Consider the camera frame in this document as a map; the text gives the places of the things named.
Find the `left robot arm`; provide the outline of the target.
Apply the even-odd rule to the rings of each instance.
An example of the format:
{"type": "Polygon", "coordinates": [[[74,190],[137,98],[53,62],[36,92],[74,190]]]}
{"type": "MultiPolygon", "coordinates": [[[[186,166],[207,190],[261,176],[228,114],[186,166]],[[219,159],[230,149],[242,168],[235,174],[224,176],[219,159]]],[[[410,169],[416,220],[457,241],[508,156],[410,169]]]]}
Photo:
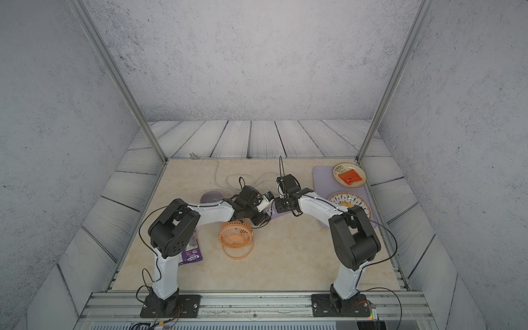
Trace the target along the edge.
{"type": "Polygon", "coordinates": [[[213,223],[232,223],[248,219],[251,225],[271,220],[269,209],[275,196],[244,186],[238,194],[218,202],[191,204],[174,199],[161,207],[160,214],[147,230],[150,249],[155,254],[155,277],[149,300],[165,303],[178,297],[177,271],[180,254],[188,245],[195,229],[213,223]]]}

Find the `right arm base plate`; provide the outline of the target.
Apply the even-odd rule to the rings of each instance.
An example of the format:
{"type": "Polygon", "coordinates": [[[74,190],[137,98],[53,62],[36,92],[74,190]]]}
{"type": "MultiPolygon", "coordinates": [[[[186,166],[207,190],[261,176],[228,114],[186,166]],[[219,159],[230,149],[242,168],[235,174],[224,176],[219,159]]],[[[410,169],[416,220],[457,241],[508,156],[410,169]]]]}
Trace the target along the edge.
{"type": "Polygon", "coordinates": [[[337,294],[312,294],[314,317],[371,318],[371,303],[364,294],[356,294],[343,300],[337,294]]]}

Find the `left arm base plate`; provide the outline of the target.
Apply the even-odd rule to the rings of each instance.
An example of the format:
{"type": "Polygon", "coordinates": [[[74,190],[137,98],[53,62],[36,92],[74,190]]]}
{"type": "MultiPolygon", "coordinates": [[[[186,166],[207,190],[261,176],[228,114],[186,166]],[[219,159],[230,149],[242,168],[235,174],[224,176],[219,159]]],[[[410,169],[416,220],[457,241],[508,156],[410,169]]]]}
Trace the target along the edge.
{"type": "Polygon", "coordinates": [[[149,294],[140,312],[141,318],[196,318],[202,297],[195,294],[184,294],[169,297],[166,300],[149,294]]]}

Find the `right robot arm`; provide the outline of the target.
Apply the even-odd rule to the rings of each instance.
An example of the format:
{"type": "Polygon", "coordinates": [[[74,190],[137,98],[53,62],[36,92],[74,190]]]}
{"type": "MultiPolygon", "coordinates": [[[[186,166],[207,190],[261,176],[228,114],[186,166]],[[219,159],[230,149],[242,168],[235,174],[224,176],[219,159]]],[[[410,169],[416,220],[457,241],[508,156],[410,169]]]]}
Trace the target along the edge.
{"type": "Polygon", "coordinates": [[[361,206],[339,206],[321,198],[309,188],[301,188],[291,174],[276,179],[280,197],[274,200],[278,213],[311,215],[327,224],[340,261],[338,276],[330,287],[329,300],[337,313],[345,313],[366,301],[357,288],[364,268],[381,250],[378,235],[361,206]]]}

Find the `purple power strip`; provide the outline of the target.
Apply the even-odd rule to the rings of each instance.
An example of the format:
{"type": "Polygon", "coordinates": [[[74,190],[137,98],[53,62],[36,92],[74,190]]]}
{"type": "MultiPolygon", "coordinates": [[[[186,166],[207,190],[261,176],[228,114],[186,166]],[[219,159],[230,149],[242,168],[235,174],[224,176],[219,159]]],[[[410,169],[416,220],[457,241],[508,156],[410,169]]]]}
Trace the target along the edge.
{"type": "Polygon", "coordinates": [[[269,216],[271,217],[271,219],[277,219],[277,218],[279,218],[279,217],[282,217],[282,216],[288,215],[290,212],[287,211],[287,212],[284,212],[284,213],[279,213],[279,212],[276,210],[276,207],[275,207],[275,206],[272,206],[271,208],[269,208],[268,210],[266,210],[266,213],[269,214],[269,216]]]}

